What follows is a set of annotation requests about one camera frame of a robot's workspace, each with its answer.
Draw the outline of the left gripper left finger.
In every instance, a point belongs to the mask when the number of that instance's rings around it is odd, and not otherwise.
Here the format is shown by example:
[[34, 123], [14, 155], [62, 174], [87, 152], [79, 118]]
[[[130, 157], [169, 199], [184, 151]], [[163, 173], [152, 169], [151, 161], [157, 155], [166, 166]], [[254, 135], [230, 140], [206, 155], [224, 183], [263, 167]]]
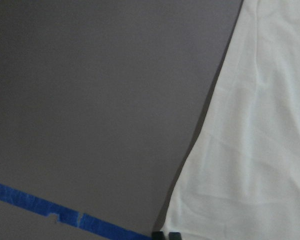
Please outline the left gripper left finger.
[[153, 231], [151, 233], [152, 240], [164, 240], [164, 233], [162, 231]]

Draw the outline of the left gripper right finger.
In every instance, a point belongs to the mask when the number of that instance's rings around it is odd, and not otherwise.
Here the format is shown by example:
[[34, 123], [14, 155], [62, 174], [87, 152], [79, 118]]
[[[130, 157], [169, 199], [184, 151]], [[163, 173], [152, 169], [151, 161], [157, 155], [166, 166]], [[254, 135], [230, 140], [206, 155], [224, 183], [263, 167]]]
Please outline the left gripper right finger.
[[169, 240], [181, 240], [181, 233], [180, 232], [170, 232], [168, 234]]

